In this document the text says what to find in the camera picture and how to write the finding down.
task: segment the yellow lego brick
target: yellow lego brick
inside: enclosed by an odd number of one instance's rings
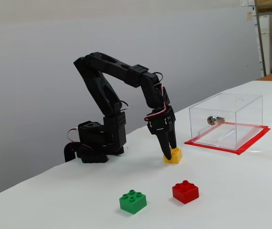
[[[171,148],[171,155],[172,155],[172,159],[168,160],[164,155],[163,155],[163,160],[164,163],[168,163],[168,164],[178,164],[182,158],[182,152],[181,149],[179,148],[175,148],[172,149]]]

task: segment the lego brick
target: lego brick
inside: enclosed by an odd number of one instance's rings
[[[199,197],[198,187],[184,180],[173,188],[173,197],[180,202],[187,204]]]
[[[124,194],[119,201],[120,208],[131,214],[136,214],[147,205],[145,195],[141,192],[135,192],[135,190],[130,190],[129,193]]]
[[[180,162],[181,158],[182,158],[181,149],[179,149],[179,148],[172,149],[171,148],[171,155],[172,155],[171,160],[168,160],[163,155],[163,161],[164,161],[164,163],[167,163],[167,164],[178,164]]]

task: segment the white wall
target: white wall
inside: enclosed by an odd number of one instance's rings
[[[69,128],[102,121],[73,65],[80,56],[103,52],[162,72],[175,111],[260,77],[254,24],[246,20],[251,8],[232,7],[232,1],[229,7],[190,12],[184,0],[129,0],[130,5],[122,0],[115,1],[124,2],[119,11],[106,4],[110,1],[73,2],[82,2],[74,8],[77,19],[67,13],[63,20],[55,20],[58,12],[44,18],[52,7],[20,1],[16,9],[29,11],[14,12],[6,1],[0,4],[0,192],[63,163]],[[140,9],[137,2],[150,7]],[[73,11],[68,3],[60,9],[66,6]],[[141,89],[107,79],[131,105],[127,133],[146,125],[143,118],[151,110]]]

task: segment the clear acrylic box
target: clear acrylic box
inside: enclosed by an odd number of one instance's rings
[[[217,94],[190,107],[193,143],[237,150],[262,130],[263,96]]]

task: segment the black cable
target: black cable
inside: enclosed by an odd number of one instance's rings
[[[153,74],[155,74],[155,75],[160,74],[161,75],[161,80],[163,79],[162,73],[160,73],[160,72],[154,72]]]

